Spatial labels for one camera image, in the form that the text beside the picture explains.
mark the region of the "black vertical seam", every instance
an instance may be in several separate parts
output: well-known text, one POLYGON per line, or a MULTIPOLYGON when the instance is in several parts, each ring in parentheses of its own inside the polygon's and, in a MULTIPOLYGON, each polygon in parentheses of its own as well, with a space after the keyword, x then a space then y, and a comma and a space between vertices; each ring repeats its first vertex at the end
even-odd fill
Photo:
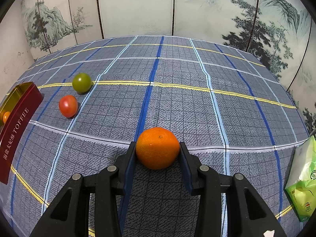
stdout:
POLYGON ((172 11, 172 29, 171 35, 173 36, 174 33, 174 10, 175 10, 176 0, 173 0, 173 11, 172 11))
POLYGON ((72 22, 72 16, 71 16, 71 10, 70 10, 70 1, 69 1, 69 0, 68 0, 68 4, 69 4, 69 13, 70 13, 70 18, 71 18, 72 30, 74 31, 74 35, 75 35, 75 39, 76 39, 76 44, 78 45, 77 37, 76 37, 76 34, 75 34, 74 23, 72 22))
MULTIPOLYGON (((39 16, 40 16, 39 0, 37 0, 37 9, 39 10, 39 16)), ((40 16, 40 18, 39 18, 39 21, 40 21, 40 25, 41 25, 41 27, 42 27, 43 35, 44 35, 44 38, 45 38, 45 41, 46 41, 46 44, 47 44, 49 53, 51 53, 51 50, 50 50, 49 45, 48 45, 48 42, 47 42, 46 35, 45 35, 45 33, 44 33, 44 29, 43 29, 43 24, 42 24, 42 18, 41 18, 41 16, 40 16)))
POLYGON ((298 69, 297 69, 297 71, 296 71, 296 73, 295 73, 295 76, 293 77, 292 82, 290 83, 289 87, 286 89, 287 92, 288 92, 288 90, 290 89, 291 85, 293 84, 294 79, 295 79, 295 77, 297 76, 298 71, 300 70, 300 68, 301 68, 301 66, 302 66, 302 64, 303 64, 303 61, 304 61, 304 58, 305 58, 305 54, 306 54, 306 51, 307 51, 307 47, 308 47, 308 44, 309 44, 309 39, 310 39, 310 37, 311 37, 311 32, 312 32, 312 17, 311 17, 311 26, 310 26, 310 29, 309 29, 309 36, 308 36, 308 40, 307 40, 305 52, 304 52, 304 55, 303 55, 303 57, 302 57, 301 63, 300 63, 300 65, 299 65, 299 67, 298 67, 298 69))
POLYGON ((101 21, 101 14, 100 14, 99 0, 97 0, 97 10, 98 10, 98 16, 99 16, 99 24, 100 24, 101 36, 102 36, 102 39, 104 39, 103 28, 102 28, 102 21, 101 21))
POLYGON ((249 41, 248 41, 248 44, 247 44, 247 47, 246 47, 245 52, 248 52, 249 45, 250 45, 250 41, 251 41, 251 39, 252 39, 252 34, 253 34, 253 30, 254 30, 254 28, 255 28, 255 23, 256 23, 256 19, 257 19, 258 7, 259 7, 259 0, 257 0, 255 17, 254 17, 254 20, 253 20, 252 30, 251 30, 251 33, 250 33, 249 41))

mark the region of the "red tomato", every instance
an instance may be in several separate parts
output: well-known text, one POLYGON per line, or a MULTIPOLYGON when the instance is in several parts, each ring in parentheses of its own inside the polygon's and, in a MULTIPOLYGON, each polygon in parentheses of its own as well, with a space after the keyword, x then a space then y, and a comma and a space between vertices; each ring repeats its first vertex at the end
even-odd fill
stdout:
POLYGON ((78 110, 77 99, 72 95, 66 95, 59 101, 59 110, 66 118, 73 117, 78 110))

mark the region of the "green fruit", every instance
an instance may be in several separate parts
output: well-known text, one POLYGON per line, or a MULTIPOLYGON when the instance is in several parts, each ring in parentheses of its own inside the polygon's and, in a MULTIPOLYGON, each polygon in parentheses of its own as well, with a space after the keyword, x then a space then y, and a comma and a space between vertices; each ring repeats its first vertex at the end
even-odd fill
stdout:
POLYGON ((86 73, 79 73, 72 80, 72 87, 78 93, 85 93, 89 91, 91 85, 91 78, 86 73))

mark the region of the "white wall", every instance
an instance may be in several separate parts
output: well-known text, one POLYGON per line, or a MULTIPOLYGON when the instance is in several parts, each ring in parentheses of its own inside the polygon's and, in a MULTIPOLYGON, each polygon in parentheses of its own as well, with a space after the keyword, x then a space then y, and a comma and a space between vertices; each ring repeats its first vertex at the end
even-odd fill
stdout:
POLYGON ((15 0, 0 23, 0 100, 33 63, 24 34, 21 0, 15 0))

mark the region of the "mandarin orange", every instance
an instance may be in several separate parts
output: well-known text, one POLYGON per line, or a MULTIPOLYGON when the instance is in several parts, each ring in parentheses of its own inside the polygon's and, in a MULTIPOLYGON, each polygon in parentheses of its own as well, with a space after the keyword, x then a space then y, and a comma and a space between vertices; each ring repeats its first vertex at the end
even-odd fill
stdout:
POLYGON ((153 127, 143 131, 136 143, 136 156, 149 169, 170 166, 180 152, 175 135, 164 128, 153 127))

